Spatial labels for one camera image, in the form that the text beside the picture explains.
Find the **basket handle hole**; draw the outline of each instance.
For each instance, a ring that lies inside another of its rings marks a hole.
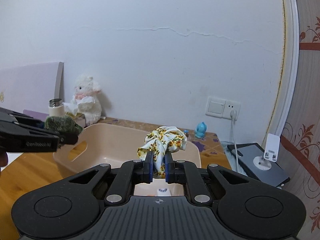
[[[87,148],[87,142],[83,141],[75,146],[70,152],[68,153],[68,160],[73,161],[77,158],[81,153],[83,153]]]

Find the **green fuzzy object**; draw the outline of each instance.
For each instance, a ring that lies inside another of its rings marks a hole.
[[[44,128],[55,132],[73,133],[79,135],[83,128],[69,115],[48,116],[44,121]]]

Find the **yellow floral cloth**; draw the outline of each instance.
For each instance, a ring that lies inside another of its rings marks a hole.
[[[147,152],[154,152],[153,166],[155,179],[165,178],[164,154],[185,150],[187,144],[186,135],[175,126],[161,126],[149,133],[144,139],[145,145],[138,148],[138,157],[145,160]]]

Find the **white door frame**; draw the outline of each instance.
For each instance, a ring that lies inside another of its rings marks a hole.
[[[278,97],[267,130],[267,134],[272,133],[278,136],[281,135],[288,117],[296,83],[299,59],[299,18],[297,0],[283,1],[285,18],[284,62]],[[263,141],[263,147],[265,146],[267,134]]]

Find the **white phone holder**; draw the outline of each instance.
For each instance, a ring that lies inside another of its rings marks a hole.
[[[271,133],[268,133],[266,148],[263,156],[257,156],[253,159],[254,165],[260,170],[270,170],[271,162],[276,162],[278,159],[280,145],[280,137]]]

